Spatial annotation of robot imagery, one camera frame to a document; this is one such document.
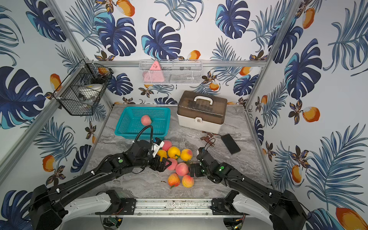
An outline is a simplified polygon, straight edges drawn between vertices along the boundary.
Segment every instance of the black power bank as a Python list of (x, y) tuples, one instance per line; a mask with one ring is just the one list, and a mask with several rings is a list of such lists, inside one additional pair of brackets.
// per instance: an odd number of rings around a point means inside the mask
[(234, 139), (230, 136), (230, 134), (221, 136), (221, 140), (224, 142), (225, 146), (227, 147), (227, 149), (231, 154), (240, 152), (239, 146), (235, 143)]

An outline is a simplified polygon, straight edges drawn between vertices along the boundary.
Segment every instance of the pink triangular object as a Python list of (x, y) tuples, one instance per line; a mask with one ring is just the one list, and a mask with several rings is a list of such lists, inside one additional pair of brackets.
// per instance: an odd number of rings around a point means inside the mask
[(159, 63), (158, 61), (155, 61), (155, 62), (151, 65), (151, 68), (149, 68), (149, 70), (161, 70), (160, 63)]
[(149, 68), (149, 70), (158, 70), (157, 72), (153, 72), (153, 71), (147, 71), (144, 72), (144, 81), (145, 83), (155, 83), (155, 82), (164, 82), (165, 78), (162, 74), (162, 70), (160, 63), (158, 61), (155, 61), (151, 68)]

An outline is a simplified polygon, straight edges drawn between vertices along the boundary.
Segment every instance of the blue basket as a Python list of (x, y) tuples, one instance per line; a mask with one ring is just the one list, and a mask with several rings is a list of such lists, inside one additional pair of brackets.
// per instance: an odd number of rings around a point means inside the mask
[[(152, 120), (153, 138), (164, 139), (169, 131), (170, 109), (153, 107), (126, 107), (123, 110), (119, 122), (116, 125), (115, 135), (126, 139), (135, 139), (137, 134), (144, 128), (141, 117), (148, 115)], [(139, 139), (149, 140), (151, 129), (146, 129)]]

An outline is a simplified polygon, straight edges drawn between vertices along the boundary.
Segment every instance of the tropical leaf wallpaper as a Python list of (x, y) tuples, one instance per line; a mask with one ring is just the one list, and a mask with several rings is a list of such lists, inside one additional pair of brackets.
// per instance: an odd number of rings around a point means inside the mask
[[(61, 82), (79, 62), (45, 2), (0, 3), (0, 161), (37, 120), (52, 93), (60, 90)], [(95, 12), (102, 13), (101, 7)], [(92, 24), (90, 31), (83, 27), (84, 33), (94, 31), (94, 16)], [(100, 45), (96, 38), (100, 41), (97, 35), (88, 41)], [(50, 187), (81, 173), (109, 111), (103, 100), (92, 116), (72, 117), (63, 108), (57, 109), (0, 186), (0, 229), (33, 229), (28, 215), (32, 191), (40, 184)], [(95, 131), (86, 139), (85, 128), (90, 123)]]
[[(290, 8), (290, 0), (65, 0), (59, 7), (88, 59), (266, 60)], [(303, 28), (291, 28), (283, 61)], [(69, 70), (75, 54), (58, 45)], [(217, 95), (230, 104), (245, 104), (258, 79), (259, 67), (204, 68), (198, 85), (143, 85), (138, 68), (112, 68), (107, 95), (113, 103), (160, 104), (179, 101), (185, 90)]]
[[(259, 49), (272, 47), (285, 8), (254, 21)], [(303, 0), (247, 102), (272, 183), (310, 210), (307, 230), (368, 229), (367, 110), (356, 100), (368, 84), (367, 18), (367, 0)]]

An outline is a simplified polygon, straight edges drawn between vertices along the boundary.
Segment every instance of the gray marble surface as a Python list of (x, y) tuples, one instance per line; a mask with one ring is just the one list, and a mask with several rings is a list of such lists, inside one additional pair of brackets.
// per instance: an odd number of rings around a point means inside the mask
[[(125, 139), (114, 134), (116, 124), (124, 108), (118, 106), (113, 108), (99, 142), (92, 153), (86, 171), (95, 168), (106, 155), (126, 151), (132, 144), (131, 139)], [(176, 115), (177, 107), (168, 106), (168, 108), (171, 109), (171, 120), (170, 129), (165, 139), (170, 140), (180, 150), (184, 148), (191, 149), (193, 151), (193, 159), (195, 159), (198, 148), (206, 144), (205, 141), (200, 140), (200, 137), (204, 136), (204, 134), (200, 130), (180, 126)], [(230, 133), (241, 151), (231, 155), (220, 138), (216, 138), (216, 142), (208, 148), (208, 151), (217, 161), (231, 164), (244, 175), (266, 185), (267, 180), (254, 148), (243, 111), (244, 108), (242, 106), (228, 106), (225, 122), (220, 131), (220, 134)], [(159, 173), (147, 168), (140, 174), (129, 173), (96, 187), (85, 194), (84, 197), (95, 195), (99, 191), (115, 189), (122, 197), (215, 198), (225, 197), (231, 190), (222, 184), (212, 183), (206, 177), (195, 178), (192, 188), (185, 188), (180, 184), (170, 189), (170, 186), (162, 181), (167, 181), (167, 178), (173, 172), (175, 171), (166, 170)]]

